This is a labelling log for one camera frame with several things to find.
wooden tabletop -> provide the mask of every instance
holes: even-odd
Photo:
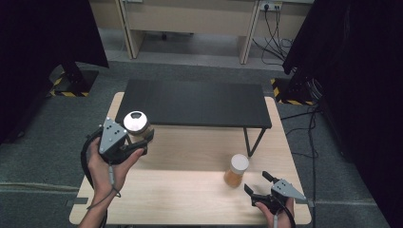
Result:
[[[107,113],[115,118],[124,93],[117,93]],[[254,225],[265,224],[261,211],[251,206],[243,191],[247,183],[256,194],[267,195],[273,183],[262,171],[286,179],[303,194],[288,142],[272,98],[265,98],[272,128],[249,159],[249,167],[238,188],[229,187],[224,172],[235,154],[247,156],[242,128],[153,125],[154,140],[148,154],[129,171],[122,197],[108,208],[108,224],[144,225]],[[260,129],[248,129],[249,139]],[[70,214],[73,224],[80,223],[93,197],[83,179],[77,198],[87,204],[75,204]],[[308,224],[311,215],[305,204],[295,205],[296,224]]]

wooden table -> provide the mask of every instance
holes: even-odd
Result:
[[[114,118],[124,93],[117,93],[107,116]],[[269,194],[272,183],[261,171],[286,179],[303,194],[297,170],[285,138],[276,104],[265,98],[273,127],[266,131],[242,185],[231,188],[223,180],[233,155],[246,155],[242,128],[154,125],[155,136],[148,154],[141,157],[127,175],[122,197],[108,209],[108,224],[144,225],[258,225],[266,220],[251,206],[243,191],[247,183],[257,194]],[[253,139],[259,129],[249,129]],[[78,224],[86,213],[93,190],[86,178],[77,198],[87,204],[75,204],[70,221]],[[308,206],[296,204],[296,224],[308,224]]]

hand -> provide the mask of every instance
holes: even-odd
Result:
[[[273,228],[274,223],[274,215],[270,212],[269,208],[261,202],[255,203],[256,206],[260,209],[263,215],[267,219],[268,227]],[[294,216],[294,198],[289,198],[285,202],[285,207],[291,212],[291,215]],[[291,227],[290,219],[288,218],[287,214],[283,211],[278,214],[278,228],[289,228]]]
[[[111,191],[112,185],[109,180],[109,164],[107,164],[100,156],[99,150],[100,138],[96,138],[88,147],[89,152],[89,162],[88,169],[91,173],[92,182],[94,185],[94,198],[93,203],[97,203],[105,198]],[[114,174],[114,188],[117,191],[121,191],[125,184],[125,177],[127,175],[130,167],[136,163],[136,161],[143,154],[143,149],[137,149],[132,153],[127,160],[118,165],[112,165]],[[111,199],[117,193],[114,192],[111,195]]]

black table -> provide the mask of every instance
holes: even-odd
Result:
[[[132,111],[151,124],[242,127],[249,157],[272,127],[261,85],[129,80],[116,123]],[[247,128],[261,128],[252,149]]]

gray carpet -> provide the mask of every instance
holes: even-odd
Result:
[[[279,71],[260,69],[119,62],[110,62],[110,68],[82,67],[86,69],[100,71],[88,97],[48,98],[24,137],[0,145],[0,227],[74,227],[68,221],[71,207],[66,204],[74,199],[84,177],[79,152],[85,135],[103,122],[113,95],[125,90],[129,78],[260,84],[266,96],[273,96],[270,79],[289,78]],[[60,72],[56,68],[50,78],[54,80]],[[278,104],[280,117],[307,109]],[[284,120],[284,130],[306,128],[309,121],[309,115]],[[292,152],[312,155],[307,130],[293,131],[287,139]],[[313,139],[318,153],[317,227],[389,227],[355,166],[339,154],[320,113]],[[305,195],[311,199],[312,159],[294,155],[294,160]],[[299,227],[312,227],[312,223]]]

